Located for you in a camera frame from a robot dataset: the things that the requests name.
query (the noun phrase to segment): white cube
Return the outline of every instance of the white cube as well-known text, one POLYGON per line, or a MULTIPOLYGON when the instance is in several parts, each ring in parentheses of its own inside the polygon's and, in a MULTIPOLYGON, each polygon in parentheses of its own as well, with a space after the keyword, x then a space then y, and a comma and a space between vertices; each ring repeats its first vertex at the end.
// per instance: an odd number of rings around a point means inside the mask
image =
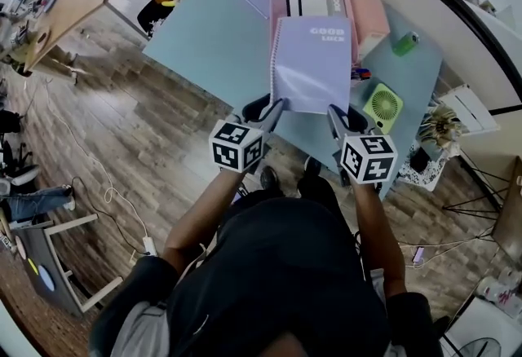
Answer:
POLYGON ((396 161, 389 135, 344 136, 341 166, 360 184, 387 182, 396 161))
POLYGON ((210 156, 219 167, 241 173, 263 157, 263 134, 220 119, 210 133, 210 156))

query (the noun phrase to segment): black curved frame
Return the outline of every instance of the black curved frame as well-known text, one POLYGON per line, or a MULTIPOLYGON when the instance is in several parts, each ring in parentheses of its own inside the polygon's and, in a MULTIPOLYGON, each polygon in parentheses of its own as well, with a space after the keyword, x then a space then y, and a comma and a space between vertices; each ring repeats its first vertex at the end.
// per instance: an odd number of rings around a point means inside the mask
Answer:
MULTIPOLYGON (((463 0, 441 0, 449 9, 451 9, 460 20, 466 24, 466 26, 479 38, 480 42, 488 49, 489 53, 497 61, 500 68, 506 74, 507 78, 513 85, 516 94, 522 101, 522 77, 516 66, 511 61, 511 58, 504 51, 500 42, 495 36, 489 31, 488 27, 479 19, 477 15, 464 3, 463 0)), ((498 115, 500 113, 512 112, 521 110, 522 105, 516 105, 513 107, 505 107, 500 109, 494 109, 490 111, 492 115, 498 115)))

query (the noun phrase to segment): fan grille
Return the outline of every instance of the fan grille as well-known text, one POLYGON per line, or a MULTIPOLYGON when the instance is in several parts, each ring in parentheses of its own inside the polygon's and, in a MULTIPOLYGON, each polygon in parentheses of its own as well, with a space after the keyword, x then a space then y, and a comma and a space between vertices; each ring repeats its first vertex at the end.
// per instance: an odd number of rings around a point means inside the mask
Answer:
POLYGON ((372 109, 377 117, 389 121, 397 114, 399 104, 394 94, 380 90, 372 98, 372 109))

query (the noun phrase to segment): blue-green table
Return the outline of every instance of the blue-green table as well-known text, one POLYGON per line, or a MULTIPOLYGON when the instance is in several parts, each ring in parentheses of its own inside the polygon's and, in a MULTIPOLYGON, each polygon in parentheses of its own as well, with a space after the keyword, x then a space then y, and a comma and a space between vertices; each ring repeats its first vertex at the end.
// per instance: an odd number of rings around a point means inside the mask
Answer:
MULTIPOLYGON (((390 136, 399 152, 396 172, 404 162, 426 112, 442 62, 439 49, 421 29, 387 7, 391 35, 365 58, 364 66, 404 101, 390 136), (397 57, 391 42, 408 31, 421 41, 404 57, 397 57)), ((269 92, 269 24, 244 0, 183 0, 154 34, 144 53, 174 70, 233 107, 241 107, 269 92)), ((352 92, 351 104, 362 108, 376 81, 352 92)), ((337 170, 326 116, 284 112, 276 133, 337 170)), ((392 182, 385 183, 384 197, 392 182)))

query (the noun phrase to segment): green portable fan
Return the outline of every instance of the green portable fan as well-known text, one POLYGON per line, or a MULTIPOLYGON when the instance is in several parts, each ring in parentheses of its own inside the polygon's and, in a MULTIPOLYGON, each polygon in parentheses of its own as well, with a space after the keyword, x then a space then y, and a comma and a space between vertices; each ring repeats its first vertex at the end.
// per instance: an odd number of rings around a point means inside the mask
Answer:
POLYGON ((402 99, 387 86, 379 83, 366 102, 364 111, 375 120, 383 134, 387 134, 398 118, 402 106, 402 99))

